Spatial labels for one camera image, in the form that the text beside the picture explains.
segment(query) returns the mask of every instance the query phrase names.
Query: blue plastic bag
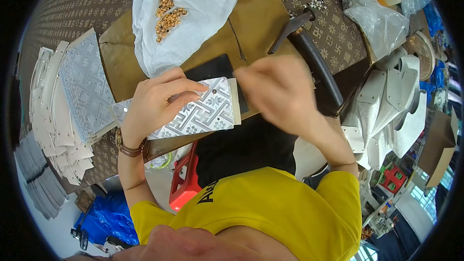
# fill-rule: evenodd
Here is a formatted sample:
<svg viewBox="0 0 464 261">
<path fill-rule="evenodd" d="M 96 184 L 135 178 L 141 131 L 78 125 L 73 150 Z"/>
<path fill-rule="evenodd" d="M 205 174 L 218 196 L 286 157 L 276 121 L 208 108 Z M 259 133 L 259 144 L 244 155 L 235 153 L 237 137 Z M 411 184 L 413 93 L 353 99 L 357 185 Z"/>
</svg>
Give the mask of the blue plastic bag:
<svg viewBox="0 0 464 261">
<path fill-rule="evenodd" d="M 81 214 L 74 228 L 83 216 L 84 213 Z M 97 196 L 82 224 L 82 229 L 89 232 L 91 243 L 103 245 L 106 238 L 111 235 L 132 246 L 139 244 L 123 191 L 111 191 L 106 198 Z"/>
<path fill-rule="evenodd" d="M 427 91 L 427 105 L 428 105 L 432 101 L 432 93 L 437 89 L 437 87 L 434 84 L 426 82 L 426 81 L 420 81 L 419 87 L 421 88 L 421 90 Z"/>
<path fill-rule="evenodd" d="M 426 15 L 427 24 L 429 25 L 430 36 L 433 37 L 437 31 L 444 29 L 441 16 L 431 3 L 424 7 L 424 14 Z"/>
<path fill-rule="evenodd" d="M 430 76 L 430 82 L 434 84 L 438 89 L 444 87 L 444 75 L 443 75 L 444 62 L 438 60 L 438 64 L 433 69 L 433 73 Z"/>
</svg>

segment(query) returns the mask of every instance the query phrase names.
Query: yellow t-shirt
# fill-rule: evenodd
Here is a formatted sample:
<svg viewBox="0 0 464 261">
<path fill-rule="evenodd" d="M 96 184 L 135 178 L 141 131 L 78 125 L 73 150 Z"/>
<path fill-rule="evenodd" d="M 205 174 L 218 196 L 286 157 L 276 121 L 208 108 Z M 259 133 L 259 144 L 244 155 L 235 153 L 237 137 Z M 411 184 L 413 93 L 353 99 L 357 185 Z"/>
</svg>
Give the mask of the yellow t-shirt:
<svg viewBox="0 0 464 261">
<path fill-rule="evenodd" d="M 313 190 L 286 171 L 264 167 L 225 177 L 202 189 L 173 215 L 142 201 L 130 210 L 141 244 L 160 224 L 213 234 L 244 225 L 280 241 L 299 260 L 349 260 L 361 240 L 356 177 L 328 173 Z"/>
</svg>

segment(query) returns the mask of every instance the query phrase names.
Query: brown leather watch strap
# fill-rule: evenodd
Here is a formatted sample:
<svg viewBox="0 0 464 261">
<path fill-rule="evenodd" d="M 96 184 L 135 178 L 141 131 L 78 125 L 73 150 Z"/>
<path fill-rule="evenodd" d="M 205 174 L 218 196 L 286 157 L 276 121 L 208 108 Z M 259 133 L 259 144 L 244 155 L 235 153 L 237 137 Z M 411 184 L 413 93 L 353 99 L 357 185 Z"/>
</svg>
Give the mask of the brown leather watch strap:
<svg viewBox="0 0 464 261">
<path fill-rule="evenodd" d="M 123 135 L 121 134 L 121 128 L 118 128 L 116 130 L 116 143 L 117 143 L 117 148 L 119 149 L 120 152 L 124 153 L 125 155 L 129 157 L 137 157 L 139 156 L 142 151 L 143 147 L 145 146 L 145 142 L 147 141 L 147 138 L 145 138 L 142 143 L 140 143 L 140 146 L 138 148 L 132 149 L 128 148 L 124 145 L 123 142 Z"/>
</svg>

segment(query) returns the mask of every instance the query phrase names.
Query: black hammer handle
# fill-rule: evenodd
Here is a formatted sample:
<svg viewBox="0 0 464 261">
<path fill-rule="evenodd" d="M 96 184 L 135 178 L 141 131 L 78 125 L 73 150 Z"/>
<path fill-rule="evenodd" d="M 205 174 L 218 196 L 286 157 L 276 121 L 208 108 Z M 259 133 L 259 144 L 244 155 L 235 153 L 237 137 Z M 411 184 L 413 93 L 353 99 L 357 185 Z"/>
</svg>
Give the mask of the black hammer handle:
<svg viewBox="0 0 464 261">
<path fill-rule="evenodd" d="M 319 80 L 327 88 L 328 93 L 331 95 L 333 102 L 340 107 L 343 104 L 343 97 L 341 96 L 340 90 L 338 89 L 337 83 L 328 70 L 324 59 L 319 53 L 319 50 L 313 44 L 310 36 L 302 31 L 298 34 L 294 32 L 288 37 L 290 42 L 300 52 L 300 55 L 306 61 L 311 71 L 315 72 Z"/>
</svg>

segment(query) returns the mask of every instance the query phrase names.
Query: hammer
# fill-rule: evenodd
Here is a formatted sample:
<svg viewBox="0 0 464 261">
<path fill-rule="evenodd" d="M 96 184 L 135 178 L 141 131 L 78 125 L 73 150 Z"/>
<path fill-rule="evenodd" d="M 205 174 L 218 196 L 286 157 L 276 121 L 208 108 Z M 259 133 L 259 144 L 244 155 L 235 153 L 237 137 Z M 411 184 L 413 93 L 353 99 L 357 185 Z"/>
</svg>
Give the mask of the hammer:
<svg viewBox="0 0 464 261">
<path fill-rule="evenodd" d="M 340 107 L 343 104 L 343 97 L 340 90 L 338 89 L 332 74 L 328 70 L 321 53 L 319 53 L 319 50 L 317 50 L 316 46 L 313 44 L 309 34 L 307 34 L 302 28 L 302 25 L 304 25 L 308 20 L 314 21 L 315 19 L 316 16 L 313 11 L 310 8 L 305 8 L 302 15 L 294 17 L 282 27 L 279 35 L 275 39 L 275 42 L 272 44 L 267 53 L 269 55 L 274 54 L 280 44 L 286 37 L 288 37 L 310 69 L 316 73 L 317 78 L 327 88 L 333 102 L 337 107 Z"/>
</svg>

